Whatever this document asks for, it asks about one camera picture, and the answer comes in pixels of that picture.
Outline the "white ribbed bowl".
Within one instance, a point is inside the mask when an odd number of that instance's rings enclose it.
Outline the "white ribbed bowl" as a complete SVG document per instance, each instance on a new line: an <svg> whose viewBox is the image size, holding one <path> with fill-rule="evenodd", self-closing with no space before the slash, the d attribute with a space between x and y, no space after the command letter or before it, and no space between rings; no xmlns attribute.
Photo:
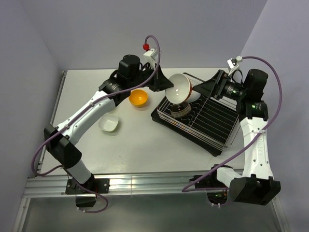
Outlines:
<svg viewBox="0 0 309 232"><path fill-rule="evenodd" d="M191 92L191 95L190 95L190 97L188 98L188 102L189 103L191 103L191 102L194 102L194 101L196 101L196 100L198 100L199 99L199 97L200 97L200 93L198 93L198 92L196 92L196 91L192 91Z"/></svg>

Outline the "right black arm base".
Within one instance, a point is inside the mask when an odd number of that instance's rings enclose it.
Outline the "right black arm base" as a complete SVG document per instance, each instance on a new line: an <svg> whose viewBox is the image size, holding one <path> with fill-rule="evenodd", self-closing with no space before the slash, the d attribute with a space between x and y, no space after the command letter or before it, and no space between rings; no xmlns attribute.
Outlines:
<svg viewBox="0 0 309 232"><path fill-rule="evenodd" d="M208 175L195 183L195 189L202 188L220 188L217 192L206 192L206 202L209 203L212 207L219 207L232 202L228 195L228 190L224 189L226 188L226 185L216 179L216 173L212 173L211 175Z"/></svg>

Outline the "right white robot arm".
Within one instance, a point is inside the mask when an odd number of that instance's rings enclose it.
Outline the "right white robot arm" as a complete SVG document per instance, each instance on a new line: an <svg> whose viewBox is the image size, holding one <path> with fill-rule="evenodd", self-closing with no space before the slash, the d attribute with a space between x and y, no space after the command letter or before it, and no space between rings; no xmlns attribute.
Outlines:
<svg viewBox="0 0 309 232"><path fill-rule="evenodd" d="M210 194L211 203L224 199L233 202L267 205L281 190L280 181L274 179L268 158L267 130L268 108L262 101L268 74L262 70L248 71L244 82L236 83L232 77L219 70L214 77L193 90L217 100L226 97L236 101L236 112L243 134L244 168L238 174L228 165L215 164L212 173L204 178L194 176L195 189L228 189L221 195Z"/></svg>

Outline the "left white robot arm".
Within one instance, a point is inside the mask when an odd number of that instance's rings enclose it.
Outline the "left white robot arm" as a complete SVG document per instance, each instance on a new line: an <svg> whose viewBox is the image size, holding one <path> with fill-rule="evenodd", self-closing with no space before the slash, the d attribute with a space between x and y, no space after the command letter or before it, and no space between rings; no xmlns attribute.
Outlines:
<svg viewBox="0 0 309 232"><path fill-rule="evenodd" d="M104 114L115 109L130 96L132 90L148 87L153 92L173 86L160 67L160 56L149 52L144 54L146 63L141 65L136 55L125 55L95 92L94 96L75 114L56 127L44 129L47 151L63 166L77 182L77 188L89 193L95 187L94 175L82 161L82 154L76 144L88 129Z"/></svg>

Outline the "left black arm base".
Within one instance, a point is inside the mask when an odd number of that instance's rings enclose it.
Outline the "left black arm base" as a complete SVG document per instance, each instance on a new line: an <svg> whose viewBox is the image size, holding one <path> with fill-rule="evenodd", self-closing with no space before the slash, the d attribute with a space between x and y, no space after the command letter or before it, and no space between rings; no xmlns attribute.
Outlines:
<svg viewBox="0 0 309 232"><path fill-rule="evenodd" d="M67 181L65 194L75 195L75 204L79 209L95 206L98 200L109 204L104 194L109 193L110 180L108 178L91 178L84 184L78 183L74 178Z"/></svg>

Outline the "brown patterned bowl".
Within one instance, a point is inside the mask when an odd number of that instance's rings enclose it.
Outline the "brown patterned bowl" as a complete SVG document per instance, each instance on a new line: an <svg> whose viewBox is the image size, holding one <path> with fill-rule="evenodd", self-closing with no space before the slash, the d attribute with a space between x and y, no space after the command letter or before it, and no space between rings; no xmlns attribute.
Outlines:
<svg viewBox="0 0 309 232"><path fill-rule="evenodd" d="M180 118L189 114L191 109L191 105L185 101L180 104L173 104L170 109L170 114L173 118Z"/></svg>

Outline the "white bowl orange outside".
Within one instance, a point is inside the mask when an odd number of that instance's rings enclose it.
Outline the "white bowl orange outside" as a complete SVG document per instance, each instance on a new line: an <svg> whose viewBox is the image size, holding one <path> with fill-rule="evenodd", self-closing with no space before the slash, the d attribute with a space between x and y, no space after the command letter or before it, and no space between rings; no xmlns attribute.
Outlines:
<svg viewBox="0 0 309 232"><path fill-rule="evenodd" d="M176 73L169 78L173 87L165 90L166 98L172 104L180 104L190 97L192 93L192 84L187 75Z"/></svg>

